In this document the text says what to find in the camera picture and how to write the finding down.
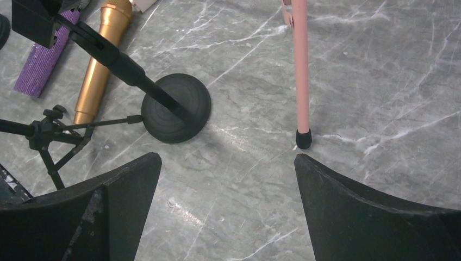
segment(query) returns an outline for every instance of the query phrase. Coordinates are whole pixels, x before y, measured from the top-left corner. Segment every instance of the tripod stand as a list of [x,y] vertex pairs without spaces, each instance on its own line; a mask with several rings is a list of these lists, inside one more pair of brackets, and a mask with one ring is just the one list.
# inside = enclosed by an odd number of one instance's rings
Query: tripod stand
[[[0,120],[0,132],[11,134],[23,135],[29,140],[29,147],[32,150],[38,151],[45,163],[48,174],[53,180],[56,188],[63,189],[64,183],[59,176],[59,169],[61,169],[69,160],[73,158],[79,151],[85,147],[91,140],[93,131],[97,126],[114,125],[120,123],[139,123],[142,121],[141,115],[128,116],[126,119],[100,121],[87,124],[78,124],[66,126],[60,121],[64,117],[66,109],[60,105],[56,105],[52,110],[46,109],[43,112],[45,118],[41,121],[33,121],[30,125],[22,123]],[[74,131],[75,129],[85,128],[85,134],[81,136]],[[57,163],[54,163],[48,151],[48,147],[52,141],[73,144],[75,147],[62,157]]]

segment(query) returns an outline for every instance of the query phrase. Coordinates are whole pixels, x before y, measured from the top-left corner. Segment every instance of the pink pole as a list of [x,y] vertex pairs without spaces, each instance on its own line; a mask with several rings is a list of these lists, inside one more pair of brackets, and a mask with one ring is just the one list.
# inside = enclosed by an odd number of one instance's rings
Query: pink pole
[[293,27],[295,46],[296,72],[296,105],[298,130],[296,145],[300,149],[309,148],[312,144],[312,133],[309,128],[309,54],[307,38],[307,0],[282,0],[284,5],[292,5],[291,16],[284,8],[286,23]]

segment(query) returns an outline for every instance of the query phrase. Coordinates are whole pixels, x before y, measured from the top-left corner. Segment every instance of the marble floor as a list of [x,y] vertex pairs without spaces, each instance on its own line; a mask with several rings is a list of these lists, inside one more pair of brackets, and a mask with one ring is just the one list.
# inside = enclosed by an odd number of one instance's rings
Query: marble floor
[[[99,27],[92,1],[82,18]],[[0,0],[11,18],[11,1]],[[293,161],[306,153],[380,191],[461,209],[461,2],[309,1],[314,143],[295,147],[292,30],[280,1],[159,0],[135,14],[121,49],[158,79],[183,72],[209,89],[196,138],[167,145],[143,125],[96,129],[61,171],[72,185],[146,152],[163,159],[136,260],[314,260]],[[0,117],[30,123],[73,109],[89,56],[70,43],[41,98],[13,91],[33,43],[0,51]],[[99,119],[138,114],[144,94],[112,77]],[[35,196],[54,190],[22,137],[0,134],[0,162]],[[54,145],[55,157],[69,147]]]

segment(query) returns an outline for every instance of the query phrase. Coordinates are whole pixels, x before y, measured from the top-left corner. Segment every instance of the microphone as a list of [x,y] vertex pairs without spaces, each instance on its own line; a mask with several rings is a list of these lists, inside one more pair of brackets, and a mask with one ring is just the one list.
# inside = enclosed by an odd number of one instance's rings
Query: microphone
[[[129,0],[107,0],[101,7],[99,33],[118,46],[123,33],[132,20],[132,4]],[[86,69],[80,96],[75,107],[74,124],[90,123],[96,117],[110,71],[91,58]]]

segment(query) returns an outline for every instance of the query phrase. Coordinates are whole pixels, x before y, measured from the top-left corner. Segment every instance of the black round base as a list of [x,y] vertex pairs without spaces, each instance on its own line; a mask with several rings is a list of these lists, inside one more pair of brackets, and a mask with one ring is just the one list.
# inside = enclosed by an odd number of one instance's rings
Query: black round base
[[10,36],[10,30],[10,20],[8,20],[8,18],[0,14],[0,49],[2,49],[5,43],[7,42],[8,37]]
[[141,115],[147,131],[154,138],[168,144],[192,139],[210,118],[211,97],[207,87],[197,78],[182,73],[167,75],[156,84],[188,110],[191,119],[187,123],[180,120],[146,95],[142,102]]

